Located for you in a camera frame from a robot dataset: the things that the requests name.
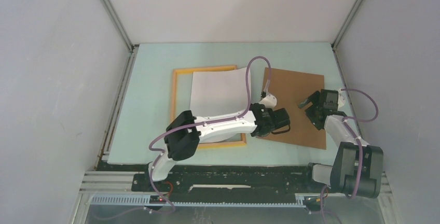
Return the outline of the brown cardboard backing board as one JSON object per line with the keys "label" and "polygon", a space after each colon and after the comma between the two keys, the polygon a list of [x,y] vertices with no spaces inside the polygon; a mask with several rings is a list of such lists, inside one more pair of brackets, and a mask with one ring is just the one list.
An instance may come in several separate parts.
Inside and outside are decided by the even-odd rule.
{"label": "brown cardboard backing board", "polygon": [[263,139],[325,150],[325,132],[313,126],[305,114],[305,108],[298,108],[299,103],[323,88],[323,75],[272,68],[268,92],[277,98],[276,109],[286,109],[291,130],[279,135],[269,134]]}

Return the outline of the orange wooden picture frame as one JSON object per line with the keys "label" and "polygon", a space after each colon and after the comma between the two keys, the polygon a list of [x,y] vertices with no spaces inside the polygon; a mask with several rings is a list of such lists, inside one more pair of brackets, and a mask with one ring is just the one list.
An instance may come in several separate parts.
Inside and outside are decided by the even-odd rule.
{"label": "orange wooden picture frame", "polygon": [[[176,117],[176,96],[177,96],[177,82],[179,75],[192,74],[194,72],[222,72],[237,70],[237,65],[222,65],[222,66],[208,66],[208,67],[192,67],[192,68],[176,68],[172,72],[172,89],[171,89],[171,103],[170,103],[170,121]],[[240,134],[240,140],[231,142],[216,142],[199,144],[198,149],[208,148],[230,148],[246,146],[245,134]]]}

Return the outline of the printed building photo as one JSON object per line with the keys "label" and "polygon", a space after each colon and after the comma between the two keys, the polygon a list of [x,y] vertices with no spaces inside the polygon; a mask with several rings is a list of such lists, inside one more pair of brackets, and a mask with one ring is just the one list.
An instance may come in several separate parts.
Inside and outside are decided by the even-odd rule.
{"label": "printed building photo", "polygon": [[189,109],[195,116],[238,115],[248,106],[246,68],[194,72]]}

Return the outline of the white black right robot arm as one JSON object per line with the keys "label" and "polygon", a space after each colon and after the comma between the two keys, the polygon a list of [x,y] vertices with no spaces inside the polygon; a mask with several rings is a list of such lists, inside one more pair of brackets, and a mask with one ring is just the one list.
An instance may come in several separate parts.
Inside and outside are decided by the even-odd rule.
{"label": "white black right robot arm", "polygon": [[324,130],[338,147],[333,165],[309,163],[310,173],[302,177],[302,186],[309,192],[317,191],[322,184],[343,193],[349,198],[377,198],[380,194],[383,151],[372,146],[349,125],[347,116],[340,110],[345,103],[345,89],[316,91],[298,108],[317,130]]}

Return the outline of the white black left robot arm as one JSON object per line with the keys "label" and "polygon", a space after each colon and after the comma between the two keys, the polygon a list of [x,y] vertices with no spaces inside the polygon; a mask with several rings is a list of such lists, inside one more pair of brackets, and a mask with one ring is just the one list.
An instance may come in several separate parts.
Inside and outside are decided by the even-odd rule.
{"label": "white black left robot arm", "polygon": [[209,117],[194,116],[191,110],[186,110],[150,143],[149,150],[159,154],[148,165],[144,185],[151,191],[160,190],[171,169],[177,162],[192,157],[202,141],[236,134],[265,137],[290,129],[290,117],[285,108],[273,110],[260,103],[250,104],[236,113]]}

